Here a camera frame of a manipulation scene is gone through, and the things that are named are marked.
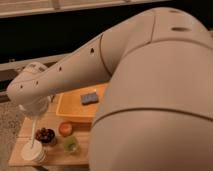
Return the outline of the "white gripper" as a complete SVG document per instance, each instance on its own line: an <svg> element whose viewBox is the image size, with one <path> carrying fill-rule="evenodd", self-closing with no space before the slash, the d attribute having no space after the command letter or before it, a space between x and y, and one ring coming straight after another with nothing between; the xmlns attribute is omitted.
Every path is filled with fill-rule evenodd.
<svg viewBox="0 0 213 171"><path fill-rule="evenodd" d="M30 119L42 117L48 110L50 99L48 97L36 99L32 102L22 104L19 109Z"/></svg>

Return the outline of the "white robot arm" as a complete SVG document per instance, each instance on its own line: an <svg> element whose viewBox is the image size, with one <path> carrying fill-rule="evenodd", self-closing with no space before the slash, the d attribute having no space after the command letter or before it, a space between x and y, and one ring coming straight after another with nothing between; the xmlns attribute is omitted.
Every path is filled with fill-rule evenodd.
<svg viewBox="0 0 213 171"><path fill-rule="evenodd" d="M213 37L198 19L146 10L50 68L27 66L7 94L38 114L48 96L98 83L90 171L213 171Z"/></svg>

